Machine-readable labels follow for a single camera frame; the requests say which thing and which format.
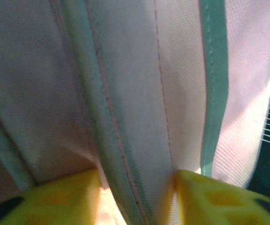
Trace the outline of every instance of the teal binding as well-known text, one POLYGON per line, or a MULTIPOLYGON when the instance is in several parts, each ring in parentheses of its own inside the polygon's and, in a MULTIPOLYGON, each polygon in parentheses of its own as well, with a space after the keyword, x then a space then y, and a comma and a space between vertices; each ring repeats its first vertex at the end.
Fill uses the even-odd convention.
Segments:
POLYGON ((228 99, 228 45, 224 0, 200 0, 206 66, 207 109, 201 172, 211 177, 212 164, 228 99))
POLYGON ((143 218, 138 210, 120 154, 96 56, 86 3, 83 0, 62 0, 61 3, 80 69, 85 97, 93 118, 97 149, 107 181, 127 224, 143 225, 143 218))

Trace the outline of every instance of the teal edge trim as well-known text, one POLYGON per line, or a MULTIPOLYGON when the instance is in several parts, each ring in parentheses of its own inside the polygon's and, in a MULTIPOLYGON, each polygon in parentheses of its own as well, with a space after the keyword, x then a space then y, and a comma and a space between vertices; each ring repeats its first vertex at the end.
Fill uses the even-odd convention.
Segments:
POLYGON ((61 1, 67 29, 81 71, 85 97, 96 129, 96 140, 103 170, 116 203, 127 224, 143 225, 122 162, 113 119, 106 100, 85 1, 61 1))
POLYGON ((22 191, 35 186, 33 177, 23 165, 21 156, 6 132, 0 126, 0 161, 12 176, 14 183, 22 191))
POLYGON ((107 12, 103 8, 103 5, 95 1, 91 1, 90 3, 88 3, 87 8, 92 32, 95 35, 95 46, 98 46, 98 55, 100 57, 100 60, 102 61, 103 70, 107 73, 106 79, 107 83, 109 84, 108 88, 113 104, 112 113, 115 115, 116 118, 116 124, 118 126, 121 142, 123 144, 124 153, 126 156, 125 159, 127 160, 128 167, 130 168, 131 173, 129 174, 129 176, 132 177, 132 180, 134 181, 136 192, 138 194, 140 202, 142 203, 143 213, 141 214, 144 215, 144 219, 148 220, 149 224, 156 224, 155 214, 152 210, 150 202, 147 199, 146 190, 144 189, 142 182, 142 176, 139 173, 140 170, 132 156, 132 147, 129 144, 129 138, 126 135, 127 132, 125 126, 128 121, 125 120, 125 116, 123 113, 124 109, 119 104, 120 97, 116 96, 116 93, 115 91, 113 91, 113 87, 111 86, 111 71, 115 71, 115 69, 112 67, 112 63, 110 63, 111 60, 109 60, 109 53, 107 52, 107 43, 109 41, 109 37, 107 35, 104 35, 102 31, 100 31, 101 26, 99 25, 103 23, 103 20, 108 16, 107 14, 109 12, 107 12))
POLYGON ((207 109, 201 172, 211 177, 228 99, 228 48, 224 0, 200 0, 206 66, 207 109))

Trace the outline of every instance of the light blue stripe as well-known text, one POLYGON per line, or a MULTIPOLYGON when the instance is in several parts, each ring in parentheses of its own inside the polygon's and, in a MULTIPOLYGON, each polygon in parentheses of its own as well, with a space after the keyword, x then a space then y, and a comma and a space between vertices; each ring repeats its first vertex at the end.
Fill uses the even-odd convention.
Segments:
POLYGON ((207 84, 207 109, 201 172, 212 164, 228 99, 228 46, 224 0, 200 0, 207 84))

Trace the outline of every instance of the stitching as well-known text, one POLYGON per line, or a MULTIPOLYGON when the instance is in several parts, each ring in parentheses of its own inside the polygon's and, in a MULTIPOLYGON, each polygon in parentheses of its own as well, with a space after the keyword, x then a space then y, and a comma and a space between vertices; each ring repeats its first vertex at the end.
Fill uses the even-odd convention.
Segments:
POLYGON ((161 68, 161 58, 160 58, 160 44, 159 44, 159 30, 158 30, 158 14, 157 14, 157 0, 154 0, 154 8, 155 8, 155 22, 156 22, 156 36, 157 36, 157 48, 158 48, 158 61, 159 61, 159 72, 160 72, 160 81, 162 86, 162 95, 163 95, 163 102, 164 102, 164 109, 165 109, 165 119, 166 119, 166 129, 167 129, 167 139, 168 139, 168 148, 169 154, 172 162, 172 171, 174 171, 173 167, 173 155, 172 155, 172 148, 171 148, 171 140, 169 135, 169 128, 168 128, 168 119, 167 119, 167 107, 164 97, 164 86, 163 86, 163 79, 162 79, 162 68, 161 68))
POLYGON ((215 104, 215 86, 214 86, 214 69, 213 69, 213 52, 212 52, 212 43, 211 43, 211 33, 210 33, 210 16, 209 16, 209 5, 206 4, 205 6, 206 9, 206 23, 207 23, 207 32, 208 32, 208 46, 209 46, 209 54, 210 54, 210 76, 211 76, 211 91, 212 91, 212 104, 210 105, 211 110, 210 110, 210 116, 209 116, 209 130, 206 138, 206 143, 205 143, 205 156, 203 158, 203 174, 205 174, 205 164, 206 164, 206 156, 207 156, 207 149, 208 149, 208 143, 209 143, 209 138, 210 138, 210 133, 212 130, 212 117, 214 113, 213 105, 215 104))
POLYGON ((81 109, 80 116, 83 119, 84 115, 89 114, 89 110, 85 107, 85 105, 83 103, 83 102, 85 102, 88 104, 88 99, 85 97, 86 95, 85 95, 84 88, 82 86, 82 80, 81 80, 81 77, 79 76, 80 70, 78 68, 76 61, 74 60, 75 55, 72 51, 73 47, 72 47, 72 44, 69 40, 70 37, 68 34, 68 27, 65 24, 61 3, 57 0, 50 0, 49 2, 51 5, 52 12, 54 14, 54 18, 55 18, 55 21, 56 21, 56 24, 58 27, 58 31, 60 33, 60 38, 62 40, 61 43, 62 43, 64 52, 65 52, 66 60, 68 61, 68 65, 72 70, 74 88, 75 88, 75 91, 77 93, 78 105, 81 109))
POLYGON ((120 150, 120 155, 121 155, 121 158, 122 158, 123 166, 125 168, 126 176, 127 176, 131 191, 133 193, 133 197, 135 199, 137 208, 138 208, 138 210, 140 212, 140 215, 142 216, 143 222, 146 225, 149 225, 150 223, 149 223, 149 221, 148 221, 148 219, 146 217, 146 213, 145 213, 143 204, 140 201, 140 197, 138 195, 137 188, 135 186, 135 182, 134 182, 134 180, 132 178, 132 175, 131 175, 131 169, 130 169, 130 166, 128 165, 128 160, 127 160, 127 157, 126 157, 126 154, 125 154, 125 151, 124 151, 124 146, 123 146, 123 143, 122 143, 122 140, 121 140, 121 137, 120 137, 120 131, 119 131, 119 127, 118 127, 118 124, 117 124, 117 119, 116 119, 116 117, 115 117, 115 115, 113 113, 114 110, 113 110, 112 101, 110 99, 110 90, 109 90, 109 86, 108 86, 108 83, 107 83, 107 80, 106 80, 106 77, 105 77, 105 72, 103 70, 102 60, 101 60, 101 57, 100 57, 100 54, 99 54, 100 51, 98 50, 99 48, 96 46, 97 38, 96 38, 96 36, 94 35, 94 32, 93 32, 92 23, 91 23, 91 19, 90 19, 91 11, 90 11, 90 9, 88 7, 88 4, 86 4, 86 8, 87 8, 87 13, 88 13, 88 20, 89 20, 89 23, 90 23, 90 30, 91 30, 91 33, 92 33, 92 36, 93 36, 94 47, 95 47, 95 51, 96 51, 95 52, 96 53, 96 58, 97 58, 98 66, 99 66, 99 71, 100 71, 100 74, 101 74, 101 81, 102 81, 102 84, 103 84, 103 88, 104 88, 105 97, 106 97, 106 101, 107 101, 107 104, 108 104, 108 109, 109 109, 109 112, 110 112, 110 116, 112 118, 112 124, 113 124, 114 131, 115 131, 115 134, 116 134, 116 140, 117 140, 117 143, 118 143, 118 149, 120 150))
MULTIPOLYGON (((21 152, 19 151, 16 143, 11 138, 10 134, 7 132, 7 130, 4 128, 3 124, 0 120, 0 137, 2 136, 2 139, 5 140, 7 145, 9 145, 10 149, 7 149, 6 151, 13 152, 11 158, 13 158, 16 162, 16 165, 14 169, 7 169, 7 172, 11 175, 13 178, 14 183, 18 186, 18 188, 22 191, 28 190, 34 186, 38 185, 38 182, 36 181, 33 172, 31 171, 27 161, 23 158, 21 152)), ((5 150, 0 149, 0 154, 4 155, 7 154, 5 150)), ((0 162, 4 164, 7 168, 7 165, 9 163, 4 163, 2 160, 2 157, 0 157, 0 162)))

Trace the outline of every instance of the seam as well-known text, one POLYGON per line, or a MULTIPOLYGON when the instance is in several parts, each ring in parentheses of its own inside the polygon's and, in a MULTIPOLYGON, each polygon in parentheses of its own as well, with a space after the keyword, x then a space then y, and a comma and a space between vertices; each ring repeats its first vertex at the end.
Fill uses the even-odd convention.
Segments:
POLYGON ((209 15, 209 4, 206 4, 205 6, 206 9, 206 24, 207 24, 207 32, 208 32, 208 46, 209 46, 209 54, 210 54, 210 76, 211 76, 211 91, 212 91, 212 99, 211 102, 212 104, 210 105, 210 116, 208 118, 209 124, 208 124, 208 133, 207 133, 207 138, 206 138, 206 143, 205 143, 205 152, 204 152, 204 157, 203 157, 203 174, 205 174, 205 164, 206 164, 206 156, 207 156, 207 149, 208 149, 208 143, 209 143, 209 138, 210 138, 210 133, 212 130, 212 117, 214 113, 213 105, 215 104, 215 85, 214 85, 214 69, 213 69, 213 52, 212 52, 212 42, 211 42, 211 33, 210 33, 210 15, 209 15))
POLYGON ((83 118, 84 118, 84 115, 89 113, 89 110, 85 108, 85 105, 83 102, 88 103, 88 100, 85 97, 85 91, 81 85, 82 82, 81 82, 80 76, 78 76, 78 74, 80 73, 80 70, 78 68, 76 61, 72 60, 75 58, 75 56, 74 56, 73 51, 71 50, 72 44, 69 41, 69 34, 67 32, 67 26, 65 24, 64 15, 61 8, 61 3, 58 0, 49 0, 49 2, 50 2, 52 13, 54 15, 55 23, 58 28, 58 32, 60 34, 61 46, 63 47, 63 51, 66 56, 66 61, 68 62, 68 66, 70 67, 72 71, 73 82, 74 82, 73 85, 74 85, 75 92, 77 95, 77 100, 78 100, 77 102, 81 109, 80 117, 82 118, 82 122, 85 123, 83 118))
POLYGON ((115 117, 115 115, 113 113, 114 110, 113 110, 113 104, 112 104, 112 101, 111 101, 111 98, 110 98, 110 90, 109 90, 109 86, 108 86, 107 79, 106 79, 106 76, 105 76, 105 72, 103 70, 103 65, 102 65, 100 54, 99 54, 100 51, 98 51, 98 47, 96 46, 97 39, 96 39, 96 36, 94 35, 94 32, 93 32, 92 23, 91 23, 91 19, 90 19, 90 9, 88 7, 88 4, 86 4, 86 9, 87 9, 87 13, 88 13, 88 20, 89 20, 89 24, 90 24, 90 30, 91 30, 92 37, 93 37, 95 54, 96 54, 96 58, 97 58, 99 72, 101 74, 101 81, 102 81, 102 84, 103 84, 104 93, 105 93, 108 109, 109 109, 109 112, 110 112, 110 117, 112 119, 113 128, 114 128, 114 131, 115 131, 115 134, 116 134, 116 140, 117 140, 117 144, 118 144, 117 146, 118 146, 118 149, 120 150, 120 156, 122 158, 123 166, 125 168, 126 176, 127 176, 131 191, 133 193, 133 197, 135 199, 137 208, 138 208, 138 210, 140 212, 140 215, 141 215, 141 217, 143 219, 143 222, 146 225, 149 225, 150 223, 149 223, 149 221, 148 221, 148 219, 146 217, 146 213, 145 213, 143 204, 142 204, 142 202, 140 200, 139 194, 137 192, 137 188, 135 186, 135 182, 134 182, 134 180, 132 178, 131 169, 130 169, 130 166, 128 164, 128 160, 127 160, 127 157, 126 157, 126 154, 125 154, 125 151, 124 151, 124 146, 123 146, 123 143, 122 143, 122 140, 121 140, 121 137, 120 137, 120 131, 119 131, 119 127, 118 127, 118 124, 117 124, 117 119, 116 119, 116 117, 115 117))
POLYGON ((154 0, 155 22, 156 22, 156 37, 157 37, 157 50, 158 50, 158 62, 159 62, 159 73, 160 73, 160 81, 161 81, 161 87, 162 87, 162 96, 163 96, 164 110, 165 110, 168 148, 169 148, 169 154, 170 154, 170 158, 171 158, 171 162, 172 162, 172 171, 174 171, 173 154, 172 154, 171 140, 170 140, 169 128, 168 128, 167 107, 166 107, 166 101, 165 101, 165 96, 164 96, 164 86, 163 86, 163 79, 162 79, 162 68, 161 68, 161 57, 160 57, 160 44, 159 44, 159 29, 158 29, 158 13, 157 13, 157 4, 156 4, 156 2, 157 2, 157 0, 154 0))

